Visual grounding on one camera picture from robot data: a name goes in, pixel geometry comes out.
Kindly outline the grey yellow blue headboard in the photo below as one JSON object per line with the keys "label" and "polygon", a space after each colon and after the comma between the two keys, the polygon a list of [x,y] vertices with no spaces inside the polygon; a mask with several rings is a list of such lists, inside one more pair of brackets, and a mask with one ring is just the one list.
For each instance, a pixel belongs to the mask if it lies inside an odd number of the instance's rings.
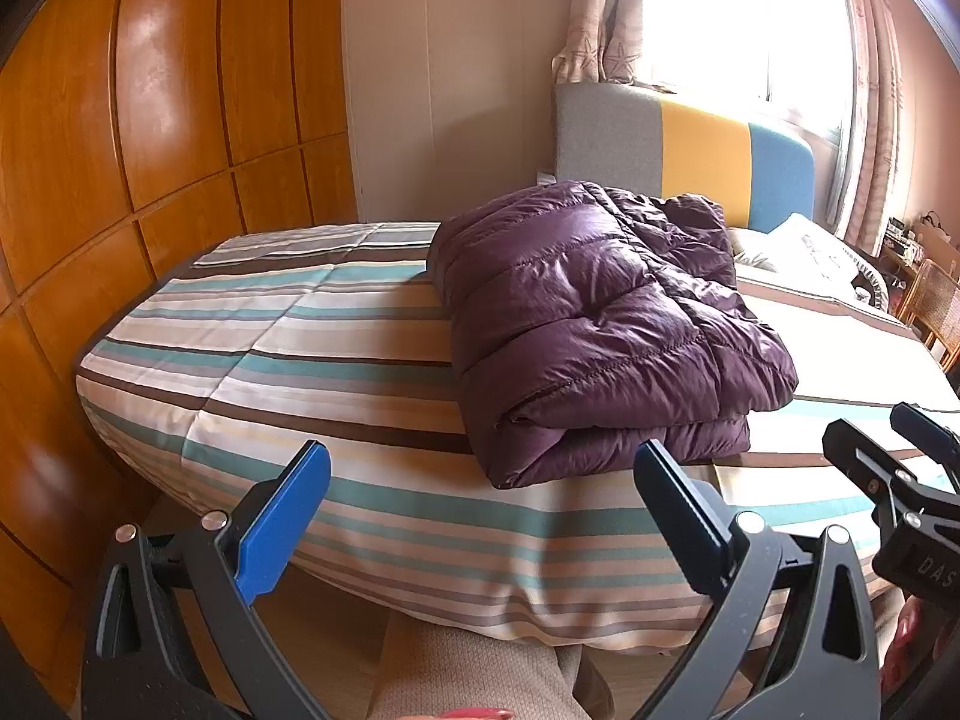
{"label": "grey yellow blue headboard", "polygon": [[649,197],[703,195],[729,226],[770,232],[815,211],[815,158],[789,132],[613,83],[555,88],[555,176]]}

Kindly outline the purple down jacket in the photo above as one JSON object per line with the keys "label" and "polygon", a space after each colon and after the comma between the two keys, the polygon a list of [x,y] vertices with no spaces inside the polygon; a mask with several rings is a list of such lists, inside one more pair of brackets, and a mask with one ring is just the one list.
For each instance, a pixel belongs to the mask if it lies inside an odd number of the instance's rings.
{"label": "purple down jacket", "polygon": [[796,393],[748,309],[721,207],[563,181],[444,221],[427,258],[470,448],[500,489],[618,472],[657,440],[743,454]]}

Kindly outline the wooden wardrobe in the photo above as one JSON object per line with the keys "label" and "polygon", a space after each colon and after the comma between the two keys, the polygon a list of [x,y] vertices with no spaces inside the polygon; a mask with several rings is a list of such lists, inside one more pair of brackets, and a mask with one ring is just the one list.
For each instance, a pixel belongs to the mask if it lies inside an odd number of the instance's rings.
{"label": "wooden wardrobe", "polygon": [[71,706],[109,534],[153,491],[75,362],[174,266],[356,215],[340,0],[41,0],[2,68],[2,628]]}

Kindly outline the grey trouser leg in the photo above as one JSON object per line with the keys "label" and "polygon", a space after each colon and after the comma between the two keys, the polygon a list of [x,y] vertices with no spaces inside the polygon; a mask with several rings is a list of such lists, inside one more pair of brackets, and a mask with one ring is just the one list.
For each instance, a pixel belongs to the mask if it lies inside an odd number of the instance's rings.
{"label": "grey trouser leg", "polygon": [[394,613],[370,718],[584,718],[581,651],[508,642]]}

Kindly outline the patterned pink curtain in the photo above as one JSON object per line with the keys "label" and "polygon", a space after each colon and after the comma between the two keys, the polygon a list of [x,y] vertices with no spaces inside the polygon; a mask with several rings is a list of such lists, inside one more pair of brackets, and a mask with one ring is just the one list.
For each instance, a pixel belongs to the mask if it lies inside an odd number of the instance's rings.
{"label": "patterned pink curtain", "polygon": [[565,45],[551,60],[557,85],[640,82],[643,0],[571,0]]}

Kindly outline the striped bed sheet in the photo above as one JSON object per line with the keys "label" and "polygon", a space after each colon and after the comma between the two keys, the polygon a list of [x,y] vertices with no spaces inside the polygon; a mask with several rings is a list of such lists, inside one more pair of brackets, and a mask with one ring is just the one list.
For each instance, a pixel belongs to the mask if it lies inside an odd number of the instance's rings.
{"label": "striped bed sheet", "polygon": [[[76,364],[89,421],[133,470],[194,511],[236,504],[308,439],[332,481],[293,562],[337,589],[493,639],[609,652],[688,644],[706,601],[670,555],[631,481],[654,406],[693,416],[677,388],[563,395],[548,458],[491,483],[473,455],[451,327],[428,275],[436,223],[331,224],[239,236],[182,268]],[[889,426],[896,401],[958,429],[958,395],[892,317],[779,275],[736,271],[748,309],[786,341],[793,399],[747,416],[750,447],[690,460],[727,505],[776,528],[853,535],[871,596],[887,582],[867,497],[820,455],[849,419],[921,479],[944,483]]]}

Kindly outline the white printed pillow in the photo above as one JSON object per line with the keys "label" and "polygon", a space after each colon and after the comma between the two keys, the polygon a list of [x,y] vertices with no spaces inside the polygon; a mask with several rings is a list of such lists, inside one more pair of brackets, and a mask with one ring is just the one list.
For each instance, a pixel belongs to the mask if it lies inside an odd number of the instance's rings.
{"label": "white printed pillow", "polygon": [[854,260],[835,236],[809,218],[793,213],[770,232],[729,227],[727,236],[739,265],[778,273],[823,296],[857,301]]}

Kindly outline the grey round baby nest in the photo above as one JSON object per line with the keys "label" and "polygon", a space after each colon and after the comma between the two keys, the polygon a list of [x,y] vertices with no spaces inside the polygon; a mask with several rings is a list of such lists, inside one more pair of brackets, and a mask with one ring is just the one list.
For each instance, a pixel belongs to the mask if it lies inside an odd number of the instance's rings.
{"label": "grey round baby nest", "polygon": [[856,266],[857,275],[854,277],[854,292],[862,302],[867,302],[871,307],[887,312],[889,310],[889,287],[882,277],[882,273],[875,268],[875,265],[862,255],[861,250],[844,246],[844,252],[853,261]]}

